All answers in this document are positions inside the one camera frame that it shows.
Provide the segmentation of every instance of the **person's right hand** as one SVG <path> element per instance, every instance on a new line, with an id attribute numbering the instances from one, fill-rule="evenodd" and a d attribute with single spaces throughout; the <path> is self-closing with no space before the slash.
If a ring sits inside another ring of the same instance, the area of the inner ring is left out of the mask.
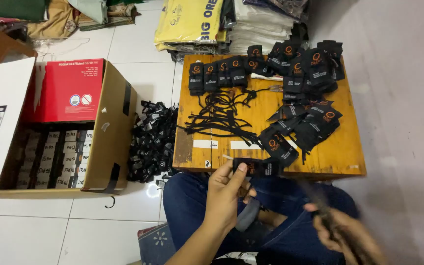
<path id="1" fill-rule="evenodd" d="M 313 203 L 304 205 L 304 209 L 309 212 L 318 210 L 316 205 Z M 377 245 L 374 238 L 372 238 L 372 236 L 360 221 L 351 218 L 349 215 L 333 208 L 330 208 L 330 214 L 333 216 L 333 220 L 337 223 L 338 228 L 345 230 L 346 232 L 350 233 L 356 240 L 358 240 L 360 245 L 365 249 L 366 253 L 368 253 L 368 255 L 371 256 L 378 265 L 387 264 L 386 257 L 382 253 L 380 247 Z M 313 226 L 317 230 L 318 238 L 325 247 L 327 247 L 329 250 L 343 253 L 346 259 L 346 264 L 358 264 L 350 248 L 345 243 L 345 241 L 342 240 L 341 235 L 334 233 L 334 237 L 336 240 L 338 240 L 338 242 L 330 240 L 330 232 L 325 228 L 325 226 L 323 226 L 322 219 L 319 215 L 315 215 L 313 218 Z"/>

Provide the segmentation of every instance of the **blue jeans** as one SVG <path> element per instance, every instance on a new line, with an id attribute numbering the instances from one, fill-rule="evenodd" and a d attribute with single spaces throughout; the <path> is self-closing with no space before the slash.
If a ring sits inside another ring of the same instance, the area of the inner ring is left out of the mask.
<path id="1" fill-rule="evenodd" d="M 269 252 L 293 264 L 344 264 L 341 253 L 328 250 L 318 239 L 311 214 L 303 209 L 309 200 L 298 184 L 279 177 L 252 179 L 256 199 L 264 207 L 287 216 L 268 232 L 253 232 L 252 225 L 242 233 L 232 229 L 222 242 L 216 257 L 234 251 Z M 327 196 L 328 205 L 353 218 L 358 212 L 353 199 L 343 190 L 315 184 Z M 179 173 L 168 180 L 163 190 L 163 205 L 176 250 L 179 250 L 204 220 L 208 179 Z M 238 214 L 245 204 L 239 200 Z"/>

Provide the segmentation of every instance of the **yellow plastic bag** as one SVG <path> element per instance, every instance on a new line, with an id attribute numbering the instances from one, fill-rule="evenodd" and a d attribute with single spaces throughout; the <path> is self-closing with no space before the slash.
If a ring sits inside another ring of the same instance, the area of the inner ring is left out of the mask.
<path id="1" fill-rule="evenodd" d="M 222 3 L 223 0 L 165 0 L 155 43 L 216 44 Z"/>

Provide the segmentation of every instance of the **person's left hand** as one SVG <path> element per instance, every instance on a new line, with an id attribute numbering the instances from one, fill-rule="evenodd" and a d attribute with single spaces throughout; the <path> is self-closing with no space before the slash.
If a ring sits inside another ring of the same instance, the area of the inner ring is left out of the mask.
<path id="1" fill-rule="evenodd" d="M 248 170 L 246 164 L 241 163 L 234 174 L 232 166 L 229 160 L 210 176 L 203 221 L 204 226 L 223 231 L 224 235 L 237 224 L 238 198 L 244 196 L 243 202 L 248 203 L 250 196 L 256 196 L 256 190 L 250 189 L 251 184 L 244 179 Z"/>

